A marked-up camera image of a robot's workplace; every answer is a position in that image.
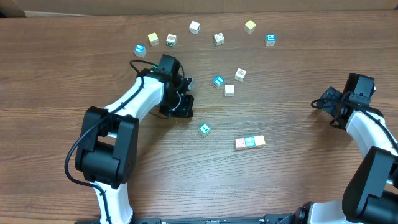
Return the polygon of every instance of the pink cube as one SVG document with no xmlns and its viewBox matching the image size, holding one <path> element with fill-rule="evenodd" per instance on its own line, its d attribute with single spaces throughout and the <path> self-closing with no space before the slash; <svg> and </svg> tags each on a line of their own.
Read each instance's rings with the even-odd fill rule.
<svg viewBox="0 0 398 224">
<path fill-rule="evenodd" d="M 245 142 L 244 138 L 235 139 L 235 145 L 236 145 L 236 149 L 235 150 L 241 150 L 241 149 L 245 149 L 246 148 L 246 142 Z"/>
</svg>

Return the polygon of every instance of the wooden table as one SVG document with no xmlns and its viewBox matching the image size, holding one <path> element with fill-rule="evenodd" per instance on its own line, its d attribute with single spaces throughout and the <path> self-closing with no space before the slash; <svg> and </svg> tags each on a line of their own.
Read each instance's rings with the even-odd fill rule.
<svg viewBox="0 0 398 224">
<path fill-rule="evenodd" d="M 250 19 L 257 27 L 248 35 Z M 188 32 L 191 21 L 201 24 L 198 35 Z M 215 47 L 219 32 L 226 41 Z M 265 47 L 269 33 L 275 47 Z M 165 45 L 167 34 L 177 35 L 176 48 Z M 350 72 L 376 79 L 372 105 L 398 135 L 396 11 L 0 19 L 0 223 L 99 217 L 94 190 L 71 183 L 63 163 L 85 110 L 134 84 L 136 44 L 151 62 L 177 57 L 196 81 L 192 119 L 140 124 L 128 182 L 138 217 L 258 216 L 341 198 L 362 158 L 310 102 L 329 86 L 342 91 Z M 248 71 L 242 83 L 238 68 Z M 212 86 L 216 75 L 235 84 L 234 97 Z M 203 123 L 212 128 L 206 138 Z M 257 134 L 264 149 L 234 152 L 235 138 Z"/>
</svg>

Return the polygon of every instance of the cube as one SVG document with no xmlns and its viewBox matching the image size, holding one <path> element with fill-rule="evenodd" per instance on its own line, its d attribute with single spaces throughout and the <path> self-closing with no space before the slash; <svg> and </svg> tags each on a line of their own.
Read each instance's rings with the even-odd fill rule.
<svg viewBox="0 0 398 224">
<path fill-rule="evenodd" d="M 256 143 L 254 142 L 254 136 L 244 138 L 244 142 L 246 143 L 246 148 L 256 146 Z"/>
<path fill-rule="evenodd" d="M 192 34 L 198 34 L 200 30 L 200 23 L 192 21 L 189 26 L 189 32 Z"/>
<path fill-rule="evenodd" d="M 267 39 L 266 39 L 266 46 L 267 47 L 272 47 L 276 43 L 276 36 L 275 34 L 267 34 Z"/>
<path fill-rule="evenodd" d="M 234 85 L 225 85 L 225 96 L 233 96 L 235 94 Z"/>
<path fill-rule="evenodd" d="M 235 79 L 243 82 L 243 78 L 245 75 L 246 75 L 246 71 L 238 68 L 238 71 L 236 71 L 236 73 L 235 73 Z"/>
<path fill-rule="evenodd" d="M 248 34 L 253 33 L 253 31 L 256 29 L 256 24 L 249 20 L 245 25 L 244 25 L 244 31 L 246 31 Z"/>
<path fill-rule="evenodd" d="M 147 53 L 147 50 L 145 49 L 144 45 L 136 45 L 136 48 L 134 49 L 134 53 L 138 57 L 145 57 L 145 54 Z"/>
<path fill-rule="evenodd" d="M 175 47 L 176 43 L 177 43 L 177 36 L 169 34 L 166 39 L 166 45 L 170 47 Z"/>
<path fill-rule="evenodd" d="M 266 139 L 264 136 L 255 136 L 254 143 L 256 144 L 256 147 L 262 147 L 266 145 Z"/>
<path fill-rule="evenodd" d="M 199 132 L 203 137 L 206 137 L 210 134 L 211 128 L 205 123 L 199 128 Z"/>
<path fill-rule="evenodd" d="M 217 76 L 214 80 L 213 80 L 213 85 L 216 88 L 220 88 L 220 86 L 225 82 L 225 79 L 221 76 Z"/>
<path fill-rule="evenodd" d="M 225 42 L 223 33 L 215 34 L 214 35 L 214 43 L 216 46 L 219 46 Z"/>
<path fill-rule="evenodd" d="M 244 138 L 235 139 L 235 150 L 242 150 L 246 148 L 246 142 Z"/>
<path fill-rule="evenodd" d="M 157 38 L 156 33 L 149 34 L 148 35 L 148 39 L 149 39 L 149 42 L 150 42 L 151 46 L 155 46 L 155 45 L 159 44 L 159 38 Z"/>
</svg>

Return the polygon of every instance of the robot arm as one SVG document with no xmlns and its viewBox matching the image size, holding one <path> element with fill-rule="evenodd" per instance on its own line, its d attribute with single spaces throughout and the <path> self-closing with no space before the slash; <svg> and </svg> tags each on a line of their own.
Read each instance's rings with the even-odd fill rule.
<svg viewBox="0 0 398 224">
<path fill-rule="evenodd" d="M 160 113 L 166 117 L 193 116 L 193 96 L 186 94 L 193 86 L 193 79 L 185 78 L 184 73 L 178 74 L 179 70 L 178 60 L 163 55 L 158 66 L 143 69 L 137 74 L 133 87 L 120 99 L 105 109 L 92 106 L 87 110 L 81 136 L 106 118 L 80 141 L 75 159 L 75 167 L 82 171 L 85 180 L 105 194 L 103 197 L 95 188 L 101 219 L 94 223 L 125 224 L 133 221 L 127 181 L 136 163 L 138 125 L 145 115 L 160 105 Z M 116 138 L 115 145 L 98 141 L 98 136 Z"/>
<path fill-rule="evenodd" d="M 329 87 L 314 101 L 355 140 L 364 160 L 343 199 L 314 203 L 309 223 L 398 223 L 398 195 L 384 191 L 386 183 L 398 187 L 397 141 L 382 113 L 369 107 L 375 90 L 373 78 L 352 73 L 343 93 Z"/>
</svg>

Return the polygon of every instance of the white cube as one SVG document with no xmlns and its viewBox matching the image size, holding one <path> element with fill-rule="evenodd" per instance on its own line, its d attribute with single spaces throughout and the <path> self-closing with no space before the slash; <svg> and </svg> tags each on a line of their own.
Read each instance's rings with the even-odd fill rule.
<svg viewBox="0 0 398 224">
<path fill-rule="evenodd" d="M 189 26 L 189 32 L 192 34 L 198 34 L 200 30 L 200 23 L 192 21 Z"/>
<path fill-rule="evenodd" d="M 136 48 L 134 49 L 134 53 L 138 57 L 145 57 L 145 54 L 147 53 L 147 49 L 145 49 L 144 45 L 136 45 Z"/>
<path fill-rule="evenodd" d="M 276 43 L 276 36 L 275 34 L 267 34 L 266 38 L 266 46 L 273 47 Z"/>
<path fill-rule="evenodd" d="M 177 44 L 177 36 L 169 34 L 166 39 L 166 45 L 170 47 L 175 47 L 175 44 Z"/>
<path fill-rule="evenodd" d="M 238 71 L 236 71 L 236 73 L 235 73 L 235 79 L 243 82 L 243 78 L 244 78 L 245 74 L 246 74 L 245 70 L 238 68 Z"/>
<path fill-rule="evenodd" d="M 256 29 L 256 24 L 253 21 L 248 21 L 244 25 L 244 31 L 246 31 L 248 34 L 253 33 L 253 31 Z"/>
<path fill-rule="evenodd" d="M 148 39 L 151 46 L 155 46 L 159 44 L 159 38 L 157 38 L 156 33 L 152 33 L 148 35 Z"/>
<path fill-rule="evenodd" d="M 255 136 L 254 143 L 256 143 L 256 147 L 262 147 L 266 145 L 266 139 L 264 136 Z"/>
<path fill-rule="evenodd" d="M 219 46 L 225 42 L 223 33 L 215 34 L 214 35 L 214 43 L 216 46 Z"/>
<path fill-rule="evenodd" d="M 225 85 L 225 96 L 233 96 L 235 94 L 234 85 Z"/>
</svg>

